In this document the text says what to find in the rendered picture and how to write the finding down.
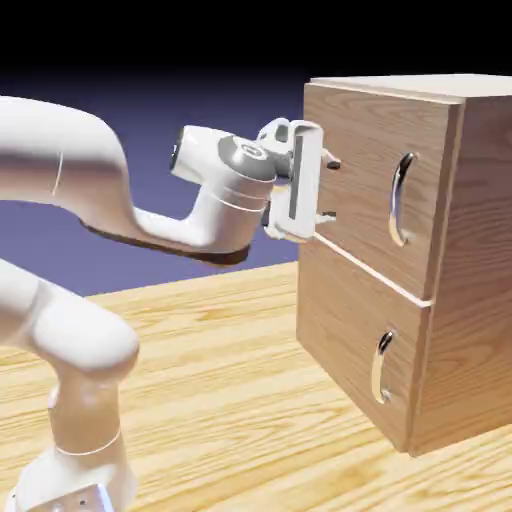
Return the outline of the light wood cabinet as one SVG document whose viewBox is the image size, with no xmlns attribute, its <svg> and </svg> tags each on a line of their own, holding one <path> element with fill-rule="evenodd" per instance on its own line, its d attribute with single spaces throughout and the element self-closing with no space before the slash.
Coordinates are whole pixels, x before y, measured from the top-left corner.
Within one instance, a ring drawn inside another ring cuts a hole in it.
<svg viewBox="0 0 512 512">
<path fill-rule="evenodd" d="M 417 298 L 326 239 L 319 231 L 326 223 L 314 240 L 430 311 L 412 449 L 405 453 L 420 456 L 512 424 L 512 76 L 322 77 L 309 83 L 462 101 L 431 298 Z"/>
</svg>

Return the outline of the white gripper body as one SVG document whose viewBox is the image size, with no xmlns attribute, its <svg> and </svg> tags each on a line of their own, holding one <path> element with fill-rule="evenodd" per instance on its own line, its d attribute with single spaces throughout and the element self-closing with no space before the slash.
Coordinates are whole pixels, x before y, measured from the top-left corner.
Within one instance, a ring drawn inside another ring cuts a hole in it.
<svg viewBox="0 0 512 512">
<path fill-rule="evenodd" d="M 265 232 L 273 239 L 301 243 L 316 231 L 323 130 L 313 122 L 293 120 L 288 135 L 290 184 L 272 190 Z"/>
</svg>

